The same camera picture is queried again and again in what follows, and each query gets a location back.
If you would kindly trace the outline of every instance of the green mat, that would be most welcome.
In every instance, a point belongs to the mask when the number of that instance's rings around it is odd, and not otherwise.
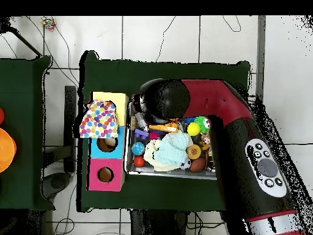
[[[90,92],[123,92],[131,97],[141,85],[156,78],[164,79],[216,79],[226,80],[243,96],[248,95],[248,62],[237,65],[201,63],[176,64],[135,61],[99,60],[94,51],[83,54],[80,68],[80,101],[87,103]],[[222,197],[217,181],[126,175],[121,192],[86,190],[88,140],[83,139],[83,165],[81,174],[81,209],[132,208],[175,209],[179,211],[223,211]]]
[[[43,165],[44,71],[51,57],[32,61],[0,59],[0,107],[5,120],[0,125],[16,142],[12,164],[0,173],[0,208],[51,210],[53,205],[40,191]]]

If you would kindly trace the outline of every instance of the round hole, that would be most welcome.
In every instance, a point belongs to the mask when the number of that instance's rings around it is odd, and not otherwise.
[[[113,179],[113,171],[110,168],[104,167],[98,171],[98,178],[101,182],[108,183]]]
[[[112,152],[118,145],[117,138],[98,139],[97,146],[103,152]]]

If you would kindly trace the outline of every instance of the pink block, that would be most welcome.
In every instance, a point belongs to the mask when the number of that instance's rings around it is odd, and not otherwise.
[[[90,159],[89,188],[91,191],[119,192],[122,188],[125,173],[122,159]],[[113,171],[113,179],[110,182],[102,182],[98,178],[100,169],[107,167]]]

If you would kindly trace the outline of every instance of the orange object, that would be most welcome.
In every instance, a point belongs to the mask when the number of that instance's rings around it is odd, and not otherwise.
[[[0,108],[0,124],[2,124],[4,121],[4,112],[3,110]]]
[[[17,146],[12,137],[0,128],[0,173],[6,170],[17,151]]]
[[[134,158],[134,165],[138,168],[144,165],[144,158],[141,156],[136,156]]]
[[[186,150],[188,158],[191,160],[196,160],[201,155],[201,149],[198,145],[194,144],[187,148]]]
[[[161,130],[163,132],[174,132],[177,133],[179,131],[179,125],[175,122],[170,122],[169,124],[165,125],[150,125],[150,129],[152,130]]]

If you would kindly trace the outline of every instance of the green toy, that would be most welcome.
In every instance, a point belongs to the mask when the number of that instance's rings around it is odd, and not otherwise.
[[[194,122],[200,127],[200,132],[208,133],[210,130],[210,122],[205,116],[198,116]]]

